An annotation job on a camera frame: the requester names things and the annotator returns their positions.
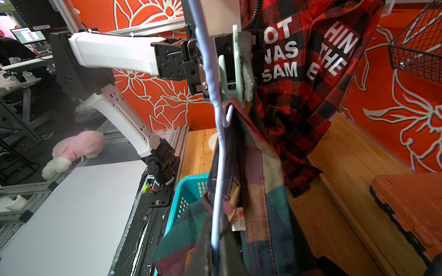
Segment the cable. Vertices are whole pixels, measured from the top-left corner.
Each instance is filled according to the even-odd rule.
[[[163,185],[163,186],[161,186],[161,188],[159,188],[159,189],[157,189],[157,190],[152,189],[152,188],[149,188],[149,191],[150,191],[150,192],[155,192],[155,193],[157,193],[157,192],[161,191],[165,186],[166,186],[166,185]]]
[[[39,59],[41,59],[41,60],[50,60],[50,59],[53,59],[53,56],[52,56],[52,57],[50,57],[50,58],[43,58],[43,57],[39,57]]]
[[[258,17],[261,15],[261,11],[263,9],[263,0],[256,0],[255,3],[255,10],[253,11],[253,14],[247,24],[242,27],[242,30],[250,30],[253,28],[253,26],[256,24],[256,21],[258,21]]]

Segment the pink plush toy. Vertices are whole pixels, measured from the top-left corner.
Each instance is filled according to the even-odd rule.
[[[43,178],[48,180],[55,172],[66,171],[72,162],[83,156],[88,159],[97,157],[105,144],[104,135],[93,130],[83,131],[58,142],[52,150],[53,159],[43,168]]]

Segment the computer monitor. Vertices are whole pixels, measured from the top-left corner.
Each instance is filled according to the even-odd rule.
[[[39,41],[46,40],[45,36],[41,31],[33,32],[29,28],[12,29],[12,34],[20,41],[22,44],[35,43]]]

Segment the orange floral wallpaper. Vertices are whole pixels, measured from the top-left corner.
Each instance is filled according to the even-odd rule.
[[[393,10],[390,16],[381,18],[343,111],[416,171],[440,172],[442,85],[392,70],[386,46],[420,12]],[[440,24],[441,20],[431,24]]]
[[[144,23],[183,16],[179,0],[71,0],[87,27],[109,32]],[[184,30],[158,34],[185,38]],[[192,96],[187,82],[145,73],[114,69],[118,87],[133,109],[153,130],[188,125],[192,130],[215,127],[213,106],[202,96]]]

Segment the black and red plaid shirt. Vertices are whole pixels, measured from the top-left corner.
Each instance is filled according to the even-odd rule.
[[[245,24],[255,0],[240,6]],[[307,155],[330,127],[382,8],[381,0],[264,0],[255,28],[267,52],[255,104],[294,196],[320,173]]]

